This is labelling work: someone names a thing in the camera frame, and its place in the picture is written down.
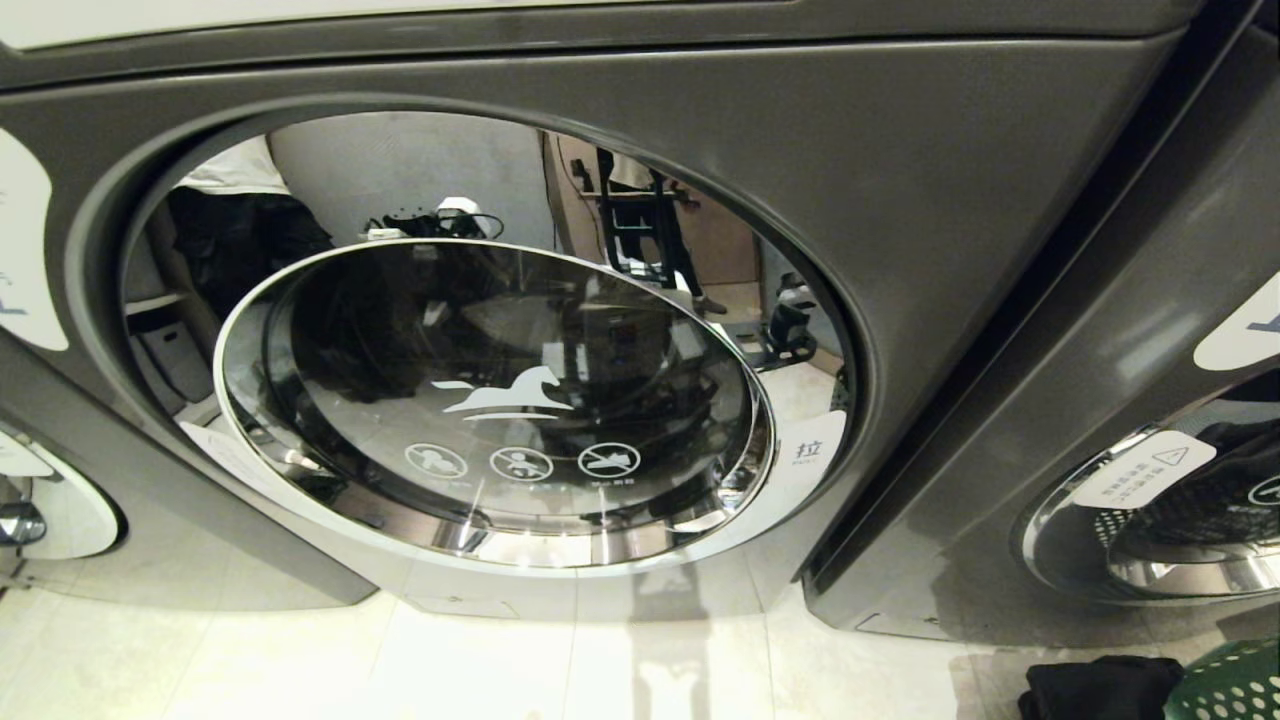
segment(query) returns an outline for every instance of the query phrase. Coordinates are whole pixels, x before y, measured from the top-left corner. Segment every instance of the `shoe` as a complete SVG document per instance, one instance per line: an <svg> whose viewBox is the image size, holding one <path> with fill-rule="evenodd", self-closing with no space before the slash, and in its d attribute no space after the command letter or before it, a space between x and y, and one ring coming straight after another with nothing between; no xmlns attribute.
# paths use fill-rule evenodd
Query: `shoe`
<svg viewBox="0 0 1280 720"><path fill-rule="evenodd" d="M728 307L724 307L705 295L700 295L694 299L694 310L704 314L710 313L712 315L724 315L728 313Z"/></svg>

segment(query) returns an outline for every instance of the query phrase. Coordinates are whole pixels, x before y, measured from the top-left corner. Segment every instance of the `washing machine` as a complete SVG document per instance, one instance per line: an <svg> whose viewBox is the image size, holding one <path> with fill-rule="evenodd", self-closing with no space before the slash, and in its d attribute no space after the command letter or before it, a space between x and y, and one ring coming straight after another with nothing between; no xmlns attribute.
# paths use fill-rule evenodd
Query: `washing machine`
<svg viewBox="0 0 1280 720"><path fill-rule="evenodd" d="M67 5L0 10L5 329L417 607L582 620L772 603L1198 10ZM175 186L264 138L328 245L238 274Z"/></svg>
<svg viewBox="0 0 1280 720"><path fill-rule="evenodd" d="M1275 4L1243 9L1170 61L1142 172L814 556L824 621L1039 647L1280 629L1280 68Z"/></svg>
<svg viewBox="0 0 1280 720"><path fill-rule="evenodd" d="M367 580L0 337L4 592L179 610L360 602Z"/></svg>

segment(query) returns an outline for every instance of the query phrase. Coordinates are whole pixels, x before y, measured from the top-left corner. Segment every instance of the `warning sticker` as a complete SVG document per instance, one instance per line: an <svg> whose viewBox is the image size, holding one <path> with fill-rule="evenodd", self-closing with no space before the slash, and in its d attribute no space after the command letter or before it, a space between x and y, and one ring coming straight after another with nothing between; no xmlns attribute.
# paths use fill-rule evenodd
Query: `warning sticker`
<svg viewBox="0 0 1280 720"><path fill-rule="evenodd" d="M1137 510L1217 455L1217 448L1178 430L1162 430L1112 460L1076 488L1085 507Z"/></svg>

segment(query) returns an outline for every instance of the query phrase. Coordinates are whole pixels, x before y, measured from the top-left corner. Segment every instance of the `warning icon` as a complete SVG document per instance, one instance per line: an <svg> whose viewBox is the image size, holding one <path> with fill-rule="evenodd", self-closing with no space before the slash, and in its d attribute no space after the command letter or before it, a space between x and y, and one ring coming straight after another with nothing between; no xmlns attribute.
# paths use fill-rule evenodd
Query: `warning icon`
<svg viewBox="0 0 1280 720"><path fill-rule="evenodd" d="M1166 450L1164 452L1157 452L1157 454L1152 455L1152 457L1155 457L1156 460L1160 460L1165 465L1178 465L1179 462L1183 461L1183 457L1187 457L1187 448L1185 447L1175 447L1172 450Z"/></svg>

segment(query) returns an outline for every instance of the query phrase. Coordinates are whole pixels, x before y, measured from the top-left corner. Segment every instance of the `horse logo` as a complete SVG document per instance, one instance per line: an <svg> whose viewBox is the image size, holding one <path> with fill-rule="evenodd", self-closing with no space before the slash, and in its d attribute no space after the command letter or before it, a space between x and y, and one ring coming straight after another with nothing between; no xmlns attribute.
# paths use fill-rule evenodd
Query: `horse logo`
<svg viewBox="0 0 1280 720"><path fill-rule="evenodd" d="M463 380L433 382L440 389L470 389L471 395L462 402L456 402L444 409L445 413L461 413L463 410L489 410L493 407L549 407L554 410L572 410L572 405L557 402L547 397L543 386L559 386L559 380L547 365L530 368L516 377L511 387L475 387ZM506 420L515 418L529 419L556 419L556 415L545 413L481 413L467 415L463 420Z"/></svg>

